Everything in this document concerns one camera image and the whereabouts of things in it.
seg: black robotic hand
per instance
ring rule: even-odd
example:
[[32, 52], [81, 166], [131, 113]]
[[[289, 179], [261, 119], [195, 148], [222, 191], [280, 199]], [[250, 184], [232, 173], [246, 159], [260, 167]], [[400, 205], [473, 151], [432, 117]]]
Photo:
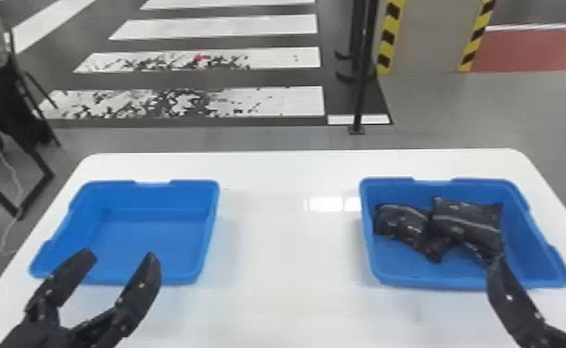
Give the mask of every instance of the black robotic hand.
[[566, 348], [566, 332], [546, 323], [504, 255], [488, 268], [487, 292], [503, 326], [522, 348]]
[[73, 294], [96, 263], [84, 249], [62, 263], [36, 290], [25, 317], [8, 333], [0, 348], [112, 348], [138, 327], [161, 286], [161, 266], [147, 254], [114, 307], [75, 328], [60, 326], [58, 308]]

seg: yellow and black striped post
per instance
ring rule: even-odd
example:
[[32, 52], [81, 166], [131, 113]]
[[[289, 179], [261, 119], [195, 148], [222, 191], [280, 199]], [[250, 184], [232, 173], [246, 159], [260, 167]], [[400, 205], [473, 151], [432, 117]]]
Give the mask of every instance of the yellow and black striped post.
[[462, 59], [459, 61], [459, 72], [471, 71], [472, 61], [475, 59], [479, 46], [482, 44], [485, 27], [487, 27], [488, 23], [490, 23], [496, 3], [497, 0], [482, 0], [481, 9], [479, 10], [479, 14], [475, 19], [475, 24], [472, 28], [471, 38], [466, 43], [464, 52], [462, 53]]
[[404, 14], [406, 0], [390, 0], [386, 6], [380, 52], [378, 54], [378, 74], [385, 75], [391, 71], [395, 56], [395, 42], [399, 34], [401, 18]]

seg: empty blue bin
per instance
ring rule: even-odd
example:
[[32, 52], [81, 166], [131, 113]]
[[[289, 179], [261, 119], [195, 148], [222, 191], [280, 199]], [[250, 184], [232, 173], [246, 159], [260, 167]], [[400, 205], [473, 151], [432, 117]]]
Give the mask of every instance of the empty blue bin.
[[503, 204], [501, 231], [509, 266], [525, 288], [566, 286], [566, 266], [537, 228], [518, 188], [506, 180], [411, 178], [366, 179], [360, 184], [362, 221], [371, 270], [382, 284], [433, 289], [484, 290], [484, 265], [464, 247], [433, 264], [402, 242], [373, 233], [375, 207], [411, 205], [432, 209], [440, 196], [480, 205]]
[[163, 285], [193, 283], [203, 269], [219, 196], [218, 183], [209, 180], [89, 182], [30, 273], [45, 278], [69, 256], [90, 248], [97, 263], [86, 283], [124, 285], [148, 252], [161, 263]]

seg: white table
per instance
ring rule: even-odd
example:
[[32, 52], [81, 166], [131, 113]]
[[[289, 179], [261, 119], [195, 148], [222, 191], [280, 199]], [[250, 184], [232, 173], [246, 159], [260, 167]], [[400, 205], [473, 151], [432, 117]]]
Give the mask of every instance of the white table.
[[[163, 288], [120, 347], [514, 347], [483, 292], [393, 288], [371, 275], [358, 202], [370, 176], [511, 180], [566, 262], [566, 209], [512, 150], [93, 155], [0, 277], [0, 341], [40, 284], [28, 274], [32, 258], [85, 182], [213, 179], [219, 215], [198, 283]], [[119, 291], [81, 286], [63, 323], [100, 313]], [[531, 295], [566, 330], [566, 288]]]

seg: white floor stripe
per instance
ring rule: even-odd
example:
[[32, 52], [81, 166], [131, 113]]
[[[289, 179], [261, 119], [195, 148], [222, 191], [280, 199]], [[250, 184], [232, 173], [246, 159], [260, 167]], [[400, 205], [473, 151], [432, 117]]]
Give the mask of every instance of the white floor stripe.
[[317, 17], [315, 15], [220, 17], [207, 19], [132, 19], [128, 20], [114, 32], [110, 40], [314, 33], [317, 33]]
[[313, 4], [315, 0], [148, 0], [142, 9], [276, 6]]
[[319, 47], [93, 53], [77, 73], [207, 69], [319, 68]]
[[566, 23], [491, 25], [487, 31], [566, 31]]
[[95, 0], [58, 0], [13, 29], [17, 53], [30, 48], [50, 32], [69, 21]]
[[320, 86], [129, 91], [53, 91], [59, 106], [45, 100], [48, 118], [259, 118], [322, 117]]
[[[328, 115], [329, 126], [346, 126], [354, 123], [354, 115]], [[363, 115], [362, 124], [391, 124], [391, 118], [386, 115]]]

